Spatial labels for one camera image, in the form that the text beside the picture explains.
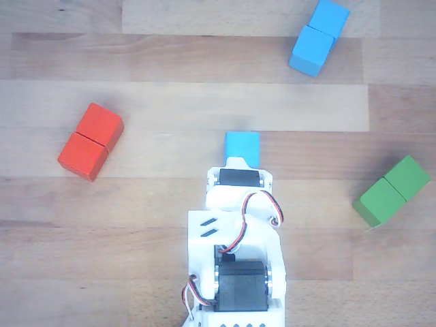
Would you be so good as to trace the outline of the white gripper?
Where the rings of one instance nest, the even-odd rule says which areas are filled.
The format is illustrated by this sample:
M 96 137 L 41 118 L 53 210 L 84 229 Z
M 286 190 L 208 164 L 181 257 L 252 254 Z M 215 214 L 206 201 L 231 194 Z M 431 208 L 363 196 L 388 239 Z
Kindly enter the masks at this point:
M 272 188 L 270 172 L 249 167 L 243 157 L 228 157 L 225 167 L 212 167 L 207 172 L 205 205 L 209 209 L 236 210 L 249 193 L 271 193 Z

